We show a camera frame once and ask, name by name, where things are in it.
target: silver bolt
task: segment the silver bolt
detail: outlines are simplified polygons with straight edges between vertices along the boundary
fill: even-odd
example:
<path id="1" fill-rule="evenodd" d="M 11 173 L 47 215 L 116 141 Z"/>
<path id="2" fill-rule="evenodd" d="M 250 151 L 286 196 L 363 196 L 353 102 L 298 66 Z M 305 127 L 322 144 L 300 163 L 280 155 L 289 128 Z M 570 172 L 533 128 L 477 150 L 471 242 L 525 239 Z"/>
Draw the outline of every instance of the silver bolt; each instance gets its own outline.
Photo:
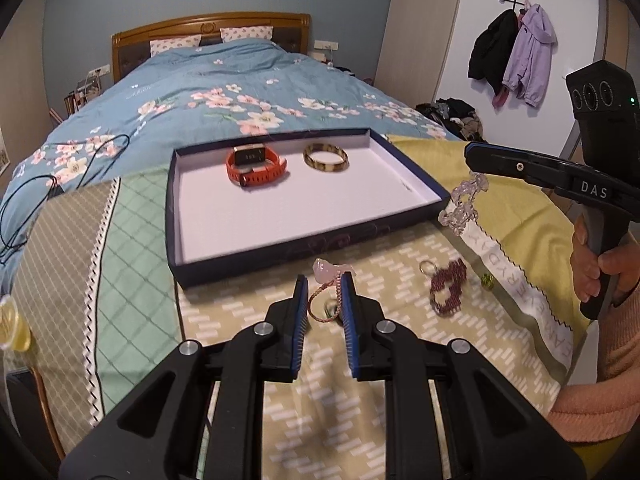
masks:
<path id="1" fill-rule="evenodd" d="M 456 354 L 466 354 L 471 350 L 471 345 L 469 344 L 469 341 L 465 339 L 455 339 L 451 343 L 451 349 Z"/>
<path id="2" fill-rule="evenodd" d="M 197 341 L 185 341 L 180 345 L 180 353 L 182 355 L 193 355 L 198 351 L 200 347 Z"/>
<path id="3" fill-rule="evenodd" d="M 262 322 L 254 326 L 255 335 L 269 335 L 271 332 L 273 332 L 273 325 L 271 323 Z"/>
<path id="4" fill-rule="evenodd" d="M 396 329 L 396 324 L 388 319 L 376 323 L 376 329 L 383 334 L 391 334 Z"/>

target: patterned pillow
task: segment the patterned pillow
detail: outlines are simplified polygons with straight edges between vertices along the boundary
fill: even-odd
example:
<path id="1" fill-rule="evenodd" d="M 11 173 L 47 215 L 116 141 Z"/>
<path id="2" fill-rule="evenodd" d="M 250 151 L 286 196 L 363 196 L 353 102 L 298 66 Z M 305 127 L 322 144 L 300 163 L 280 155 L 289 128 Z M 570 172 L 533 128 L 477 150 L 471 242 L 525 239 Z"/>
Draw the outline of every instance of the patterned pillow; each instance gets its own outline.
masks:
<path id="1" fill-rule="evenodd" d="M 228 43 L 233 40 L 244 40 L 244 38 L 270 40 L 273 37 L 273 27 L 221 28 L 220 36 L 222 37 L 222 43 Z"/>
<path id="2" fill-rule="evenodd" d="M 172 48 L 180 48 L 183 46 L 198 46 L 200 44 L 202 34 L 194 36 L 183 36 L 181 38 L 169 38 L 168 40 L 151 40 L 151 57 L 161 52 L 166 52 Z"/>

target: watch face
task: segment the watch face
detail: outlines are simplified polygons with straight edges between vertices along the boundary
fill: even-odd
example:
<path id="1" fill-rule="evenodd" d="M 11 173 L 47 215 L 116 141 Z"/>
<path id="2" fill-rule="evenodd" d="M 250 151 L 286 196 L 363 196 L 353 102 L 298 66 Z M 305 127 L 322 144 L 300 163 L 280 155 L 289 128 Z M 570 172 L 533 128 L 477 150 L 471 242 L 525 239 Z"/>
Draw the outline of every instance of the watch face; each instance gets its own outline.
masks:
<path id="1" fill-rule="evenodd" d="M 250 144 L 249 146 L 239 146 L 234 148 L 234 165 L 247 166 L 249 164 L 262 164 L 266 160 L 266 149 L 264 144 Z"/>

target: orange watch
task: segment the orange watch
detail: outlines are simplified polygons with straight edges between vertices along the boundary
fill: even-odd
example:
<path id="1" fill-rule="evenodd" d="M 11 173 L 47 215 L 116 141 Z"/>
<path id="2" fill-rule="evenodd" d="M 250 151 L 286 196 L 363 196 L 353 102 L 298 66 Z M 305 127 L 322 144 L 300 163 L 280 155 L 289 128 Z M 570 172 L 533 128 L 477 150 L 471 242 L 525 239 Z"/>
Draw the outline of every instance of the orange watch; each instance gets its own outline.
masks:
<path id="1" fill-rule="evenodd" d="M 226 174 L 240 187 L 268 184 L 278 180 L 286 169 L 287 159 L 264 144 L 238 146 L 226 158 Z"/>

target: hand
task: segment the hand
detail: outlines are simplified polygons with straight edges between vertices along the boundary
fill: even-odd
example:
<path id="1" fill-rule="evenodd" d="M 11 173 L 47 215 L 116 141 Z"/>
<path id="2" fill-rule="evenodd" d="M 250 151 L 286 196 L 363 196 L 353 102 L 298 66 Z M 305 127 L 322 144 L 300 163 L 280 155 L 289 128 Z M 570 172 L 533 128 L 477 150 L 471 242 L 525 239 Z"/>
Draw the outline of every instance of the hand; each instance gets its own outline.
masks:
<path id="1" fill-rule="evenodd" d="M 587 236 L 587 227 L 580 215 L 575 223 L 574 252 L 570 260 L 574 291 L 580 301 L 586 303 L 600 293 L 600 272 L 611 276 L 619 274 L 620 280 L 613 295 L 613 301 L 619 301 L 633 291 L 640 280 L 640 246 L 631 240 L 597 257 L 586 245 Z"/>

